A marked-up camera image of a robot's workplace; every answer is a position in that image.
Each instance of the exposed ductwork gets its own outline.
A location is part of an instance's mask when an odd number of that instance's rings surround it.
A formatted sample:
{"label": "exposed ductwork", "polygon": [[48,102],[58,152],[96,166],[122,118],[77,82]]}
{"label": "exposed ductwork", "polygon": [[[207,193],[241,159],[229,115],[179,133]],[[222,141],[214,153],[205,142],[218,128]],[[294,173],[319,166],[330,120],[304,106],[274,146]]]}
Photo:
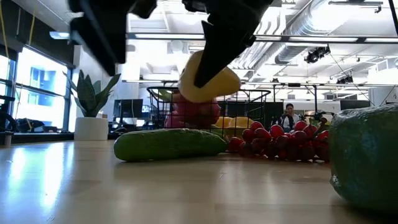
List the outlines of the exposed ductwork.
{"label": "exposed ductwork", "polygon": [[[350,1],[363,2],[364,0],[348,0],[348,2]],[[297,16],[294,22],[286,28],[283,34],[304,36],[329,35],[353,16],[353,11],[358,9],[358,7],[354,7],[355,6],[329,5],[329,1],[326,0],[313,0],[302,13]],[[306,48],[306,46],[273,43],[266,51],[263,58],[257,61],[253,69],[258,71],[264,64],[288,64]]]}

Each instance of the potted plant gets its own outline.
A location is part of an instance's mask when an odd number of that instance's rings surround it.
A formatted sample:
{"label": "potted plant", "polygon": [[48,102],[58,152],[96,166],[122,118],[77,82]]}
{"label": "potted plant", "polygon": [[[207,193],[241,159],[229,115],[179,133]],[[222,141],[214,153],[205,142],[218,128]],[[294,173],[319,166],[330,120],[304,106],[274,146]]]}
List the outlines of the potted plant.
{"label": "potted plant", "polygon": [[119,81],[120,74],[112,77],[108,85],[101,91],[101,81],[94,84],[89,75],[85,77],[80,70],[77,86],[68,78],[69,84],[77,93],[74,96],[76,105],[83,112],[84,117],[76,118],[75,140],[77,141],[104,141],[108,139],[108,119],[97,118],[100,109],[105,106],[111,89]]}

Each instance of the table surface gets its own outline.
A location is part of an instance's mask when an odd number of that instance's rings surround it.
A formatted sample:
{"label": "table surface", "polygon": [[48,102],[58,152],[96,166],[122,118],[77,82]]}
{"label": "table surface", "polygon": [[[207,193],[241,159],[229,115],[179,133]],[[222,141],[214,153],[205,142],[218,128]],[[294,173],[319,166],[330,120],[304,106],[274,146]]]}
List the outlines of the table surface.
{"label": "table surface", "polygon": [[0,223],[379,223],[327,165],[218,157],[125,163],[112,141],[0,149]]}

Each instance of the wire basket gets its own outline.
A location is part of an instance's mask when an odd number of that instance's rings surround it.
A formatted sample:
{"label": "wire basket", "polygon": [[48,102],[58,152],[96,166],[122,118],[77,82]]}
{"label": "wire basket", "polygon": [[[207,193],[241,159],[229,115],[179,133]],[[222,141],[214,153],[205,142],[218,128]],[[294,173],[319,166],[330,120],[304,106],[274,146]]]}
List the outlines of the wire basket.
{"label": "wire basket", "polygon": [[241,138],[253,121],[265,125],[264,105],[268,90],[239,90],[208,103],[192,104],[181,99],[177,87],[154,86],[150,94],[150,115],[154,129],[195,128]]}

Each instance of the person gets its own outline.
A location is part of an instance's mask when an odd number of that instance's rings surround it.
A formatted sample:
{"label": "person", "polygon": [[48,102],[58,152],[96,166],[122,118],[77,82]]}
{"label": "person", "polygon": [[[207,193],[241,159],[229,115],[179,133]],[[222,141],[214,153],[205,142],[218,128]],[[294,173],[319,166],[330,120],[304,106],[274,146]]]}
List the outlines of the person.
{"label": "person", "polygon": [[279,118],[278,124],[282,126],[285,133],[294,129],[294,125],[300,121],[300,116],[294,113],[293,104],[286,104],[285,113]]}

